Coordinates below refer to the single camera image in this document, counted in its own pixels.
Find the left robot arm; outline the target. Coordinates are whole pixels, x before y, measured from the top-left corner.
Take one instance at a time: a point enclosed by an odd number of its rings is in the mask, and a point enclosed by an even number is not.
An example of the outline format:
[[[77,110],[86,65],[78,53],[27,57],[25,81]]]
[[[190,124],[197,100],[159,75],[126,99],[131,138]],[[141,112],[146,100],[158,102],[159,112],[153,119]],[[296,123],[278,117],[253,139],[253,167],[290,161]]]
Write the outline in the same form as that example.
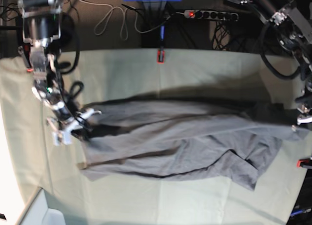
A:
[[[297,77],[304,82],[302,95],[295,99],[299,115],[297,125],[312,122],[312,24],[297,8],[295,0],[227,0],[243,5],[263,22],[259,36],[260,56],[266,67],[281,80]],[[280,46],[297,61],[297,69],[289,75],[280,73],[268,61],[264,41],[267,31],[273,29]]]

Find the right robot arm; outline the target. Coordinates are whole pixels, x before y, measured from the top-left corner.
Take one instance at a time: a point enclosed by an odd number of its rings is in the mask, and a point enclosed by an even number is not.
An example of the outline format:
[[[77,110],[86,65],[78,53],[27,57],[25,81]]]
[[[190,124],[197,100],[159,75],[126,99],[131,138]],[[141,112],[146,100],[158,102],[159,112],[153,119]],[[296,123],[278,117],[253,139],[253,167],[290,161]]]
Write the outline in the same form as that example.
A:
[[[32,92],[51,109],[54,116],[47,118],[56,144],[70,144],[71,138],[86,140],[93,127],[88,122],[97,113],[93,108],[81,108],[76,101],[83,91],[81,81],[65,89],[63,76],[72,73],[80,58],[79,39],[70,69],[60,63],[61,51],[54,45],[61,39],[62,0],[18,0],[22,18],[22,39],[30,45],[29,62],[34,82]]]

